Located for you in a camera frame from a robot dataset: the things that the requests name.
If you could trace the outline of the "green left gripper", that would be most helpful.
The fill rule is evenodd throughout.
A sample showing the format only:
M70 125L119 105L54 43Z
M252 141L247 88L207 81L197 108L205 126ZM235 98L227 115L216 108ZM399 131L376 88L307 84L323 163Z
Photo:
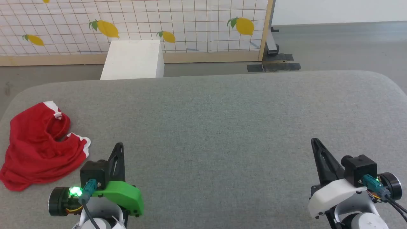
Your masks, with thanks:
M144 214L141 191L125 182L124 145L116 143L108 159L109 182L100 189L97 181L88 181L84 187L56 187L48 199L48 212L51 216L78 215L83 210L83 201L90 207L91 198L106 198L118 205L128 215L139 217Z

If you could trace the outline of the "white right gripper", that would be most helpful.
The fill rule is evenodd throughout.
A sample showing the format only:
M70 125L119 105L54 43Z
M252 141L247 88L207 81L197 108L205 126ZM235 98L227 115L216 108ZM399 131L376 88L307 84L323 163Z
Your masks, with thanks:
M344 179L344 168L318 138L311 139L321 188L309 199L311 217L330 220L380 220L376 202L393 203L403 195L399 179L392 173L364 175L356 184Z

